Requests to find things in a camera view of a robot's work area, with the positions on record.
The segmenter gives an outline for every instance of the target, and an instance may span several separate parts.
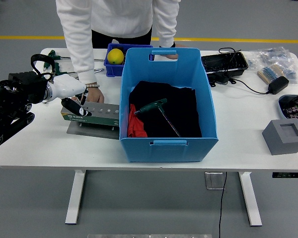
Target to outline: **red cloth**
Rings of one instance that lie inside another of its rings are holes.
[[[148,137],[144,131],[144,123],[135,115],[135,105],[130,104],[130,112],[128,116],[128,137]]]

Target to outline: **yellow floor line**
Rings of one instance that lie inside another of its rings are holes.
[[[158,41],[158,37],[152,37],[153,41]],[[64,40],[64,36],[0,36],[0,40]],[[175,41],[186,42],[240,42],[240,43],[287,43],[298,44],[298,40],[286,39],[240,39],[240,38],[188,38],[176,37]]]

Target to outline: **white sleeve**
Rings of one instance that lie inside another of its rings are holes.
[[[174,42],[177,25],[176,17],[179,12],[181,0],[153,0],[152,9],[155,17],[159,45],[171,47]]]
[[[91,0],[56,0],[66,46],[83,83],[96,82],[91,42]]]

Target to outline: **white table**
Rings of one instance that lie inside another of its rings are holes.
[[[44,49],[48,54],[51,49]],[[67,49],[54,49],[57,55],[69,56]],[[201,55],[218,52],[202,51]],[[106,50],[94,50],[104,59]],[[293,55],[298,75],[298,59]],[[43,63],[37,63],[38,69]],[[71,62],[62,62],[61,71],[73,71]],[[95,68],[104,67],[95,62]],[[105,102],[119,104],[121,77],[97,74]],[[239,78],[251,88],[266,92],[267,85],[255,71],[246,70]],[[86,170],[151,170],[239,172],[251,226],[261,226],[253,191],[252,171],[298,172],[298,153],[272,156],[262,131],[273,119],[281,119],[278,98],[298,94],[298,85],[289,85],[277,95],[258,95],[243,84],[218,85],[211,89],[217,119],[218,143],[198,163],[128,163],[119,140],[67,134],[70,124],[62,118],[61,100],[33,105],[35,120],[0,146],[1,168],[44,168],[75,170],[67,224],[76,224]]]

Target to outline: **yellow ball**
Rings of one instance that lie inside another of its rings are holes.
[[[110,64],[122,64],[124,53],[120,49],[114,48],[108,52],[107,60]]]

